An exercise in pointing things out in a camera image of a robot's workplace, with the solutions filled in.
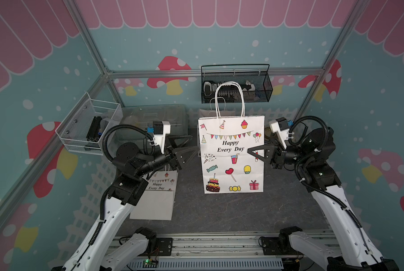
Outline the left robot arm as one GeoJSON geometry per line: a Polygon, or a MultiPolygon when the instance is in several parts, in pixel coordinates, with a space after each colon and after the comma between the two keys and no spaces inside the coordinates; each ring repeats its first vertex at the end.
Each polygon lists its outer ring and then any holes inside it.
{"type": "Polygon", "coordinates": [[[100,198],[99,216],[73,255],[56,271],[121,271],[131,260],[142,254],[155,252],[157,235],[148,228],[139,228],[111,254],[107,253],[123,222],[142,198],[148,180],[165,166],[183,169],[197,155],[197,146],[188,146],[191,135],[170,133],[170,124],[156,121],[152,129],[142,130],[129,124],[119,124],[103,134],[103,155],[117,169],[111,185],[100,198]],[[112,156],[108,141],[120,129],[129,129],[144,136],[144,145],[126,142],[112,156]]]}

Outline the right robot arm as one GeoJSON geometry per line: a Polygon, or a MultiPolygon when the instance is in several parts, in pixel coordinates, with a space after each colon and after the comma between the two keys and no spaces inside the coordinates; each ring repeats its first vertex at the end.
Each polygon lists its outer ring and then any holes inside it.
{"type": "Polygon", "coordinates": [[[397,271],[395,261],[384,257],[366,234],[340,178],[327,162],[336,149],[333,129],[316,116],[303,116],[292,124],[281,117],[269,127],[273,137],[248,153],[276,169],[292,165],[339,244],[339,249],[333,250],[301,228],[289,227],[281,230],[279,248],[301,253],[325,271],[397,271]]]}

